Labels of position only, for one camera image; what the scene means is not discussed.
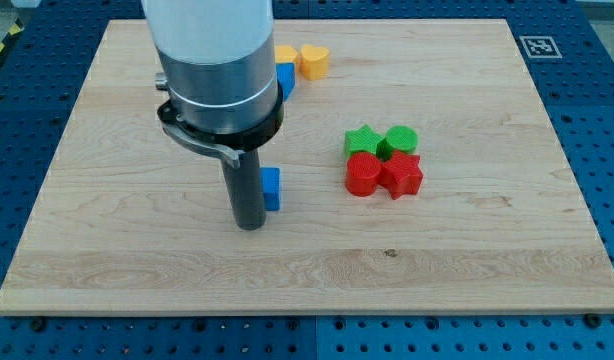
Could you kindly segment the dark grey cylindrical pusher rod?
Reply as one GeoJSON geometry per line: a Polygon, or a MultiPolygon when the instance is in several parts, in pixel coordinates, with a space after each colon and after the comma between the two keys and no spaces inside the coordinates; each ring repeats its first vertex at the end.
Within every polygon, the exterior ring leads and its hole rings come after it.
{"type": "Polygon", "coordinates": [[[257,150],[240,155],[240,166],[221,163],[223,176],[236,224],[244,230],[255,230],[266,222],[266,208],[257,150]]]}

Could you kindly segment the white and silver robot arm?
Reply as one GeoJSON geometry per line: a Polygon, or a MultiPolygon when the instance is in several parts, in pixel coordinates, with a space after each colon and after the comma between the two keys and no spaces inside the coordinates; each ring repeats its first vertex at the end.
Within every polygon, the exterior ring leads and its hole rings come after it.
{"type": "Polygon", "coordinates": [[[270,0],[142,0],[169,98],[163,131],[220,160],[236,224],[260,228],[266,209],[259,148],[283,123],[270,0]]]}

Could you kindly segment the blue block behind arm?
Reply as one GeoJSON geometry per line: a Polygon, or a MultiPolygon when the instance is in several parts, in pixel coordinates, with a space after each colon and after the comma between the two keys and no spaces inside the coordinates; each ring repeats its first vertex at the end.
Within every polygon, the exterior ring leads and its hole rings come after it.
{"type": "Polygon", "coordinates": [[[295,64],[294,63],[277,63],[276,64],[277,80],[282,88],[283,100],[287,101],[291,96],[296,84],[295,64]]]}

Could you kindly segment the yellow block behind arm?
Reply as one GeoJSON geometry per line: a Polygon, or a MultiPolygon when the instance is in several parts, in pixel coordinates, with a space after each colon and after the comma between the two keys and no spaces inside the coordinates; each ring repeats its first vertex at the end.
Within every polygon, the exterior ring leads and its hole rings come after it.
{"type": "Polygon", "coordinates": [[[274,47],[275,62],[277,64],[293,63],[295,67],[300,64],[300,54],[298,50],[291,45],[276,45],[274,47]]]}

